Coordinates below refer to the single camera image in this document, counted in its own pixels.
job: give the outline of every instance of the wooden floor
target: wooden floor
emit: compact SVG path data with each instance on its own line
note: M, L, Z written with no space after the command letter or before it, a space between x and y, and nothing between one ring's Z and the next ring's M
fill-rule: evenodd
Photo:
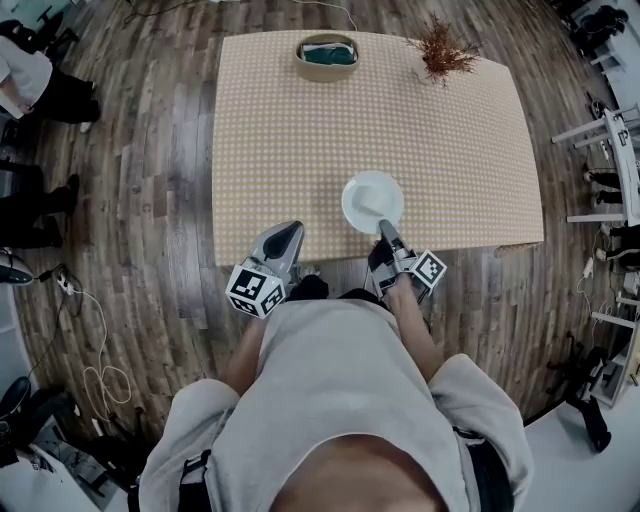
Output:
M171 5L136 3L141 11ZM604 83L540 0L342 3L360 30L402 36L412 35L417 20L433 9L459 35L481 43L483 56L511 69L535 151L546 241L500 259L493 248L441 253L449 271L424 310L446 352L469 354L529 416L547 403L544 389L554 376L545 364L568 353L565 332L592 344L576 282L597 228L568 225L564 217L588 207L580 166L587 159L602 162L569 144L552 146L549 137L590 120L585 92L604 97ZM222 40L350 25L340 10L290 0L201 2L123 27L129 12L123 1L101 0L75 15L81 41L63 69L99 84L103 116L88 135L76 126L44 123L33 158L52 186L80 174L81 206L64 249L29 251L25 258L37 272L64 261L100 300L110 331L104 361L124 369L133 387L131 403L114 410L131 418L133 407L143 406L149 433L158 437L172 396L218 373L244 320L230 311L225 276L213 258L211 138ZM360 286L364 268L363 261L322 265L334 293ZM612 301L605 270L596 265L596 278L586 285L596 308L605 298ZM60 294L49 282L17 296L36 360L51 337ZM100 318L86 302L80 318L65 310L61 322L61 335L36 375L42 384L66 385L87 418L82 374L97 364ZM596 327L604 344L607 334ZM106 381L122 396L123 381ZM97 387L91 389L100 402Z

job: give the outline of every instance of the white bowl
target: white bowl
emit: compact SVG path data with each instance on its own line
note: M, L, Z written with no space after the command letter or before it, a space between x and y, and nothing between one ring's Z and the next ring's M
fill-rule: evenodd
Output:
M367 213L356 203L358 190L371 187L381 194L384 201L381 215ZM389 174L364 171L349 180L342 191L342 212L355 229L368 235L380 233L378 224L387 219L396 226L404 213L404 195L400 185Z

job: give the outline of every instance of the person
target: person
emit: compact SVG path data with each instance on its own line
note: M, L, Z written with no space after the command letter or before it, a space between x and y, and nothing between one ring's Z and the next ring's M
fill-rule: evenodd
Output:
M629 14L623 9L603 5L595 14L582 18L580 26L571 33L571 38L582 55L591 54L611 36L623 33L628 21Z
M466 355L445 360L408 275L389 311L327 295L305 277L219 380L178 392L141 510L480 510L487 483L491 510L519 507L533 462L518 408ZM476 449L491 463L474 474Z
M40 167L3 161L0 170L16 173L22 178L17 193L0 198L0 217L5 219L0 228L0 247L32 249L62 246L58 223L49 214L63 212L73 215L80 189L78 175L72 174L66 186L46 193ZM33 227L42 215L46 215L44 229Z
M596 249L596 258L600 261L620 260L620 264L629 269L640 269L640 225L612 228L600 225L600 231L610 237L621 238L620 248L611 251Z
M28 53L0 36L0 106L16 119L34 113L69 124L86 133L100 118L92 98L96 85L54 69L39 51Z
M602 185L603 187L620 190L620 177L618 176L617 172L593 172L587 168L586 164L583 169L584 172L582 174L582 177L587 183L597 183L598 185ZM605 190L601 190L600 192L596 192L592 196L591 202L594 208L601 203L622 204L622 193L607 192Z

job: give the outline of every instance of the table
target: table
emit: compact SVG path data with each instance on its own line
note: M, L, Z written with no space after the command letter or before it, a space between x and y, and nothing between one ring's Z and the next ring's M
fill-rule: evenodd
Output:
M628 306L634 306L636 308L637 315L639 311L638 308L640 307L640 301L626 299L624 297L616 297L616 302L620 304L627 304ZM637 377L636 370L640 364L640 323L638 321L624 320L616 316L598 312L591 313L591 318L602 322L621 325L622 327L627 327L628 329L633 330L633 333L631 334L631 341L629 341L622 352L617 354L605 365L605 372L611 372L614 374L614 382L606 385L606 383L600 381L596 386L594 386L594 396L609 407L613 407L618 399L624 394L625 390L632 386L632 381L629 375L633 374Z
M600 119L574 128L560 135L551 138L554 144L563 140L581 135L583 133L598 128L607 129L607 137L613 148L616 169L620 177L620 187L622 192L622 213L604 213L591 215L577 215L567 217L567 222L623 222L627 221L629 226L640 224L640 176L636 167L636 156L631 144L629 130L625 126L622 116L617 115L620 111L604 111L604 116ZM593 137L583 141L584 143L595 143L603 140L602 136Z
M398 229L420 252L544 239L538 175L508 68L480 60L446 90L413 75L405 39L349 33L360 68L340 82L300 78L296 45L317 31L227 37L213 134L215 258L242 261L286 220L306 229L301 261L366 256L375 237L344 219L360 171L391 174L405 195Z

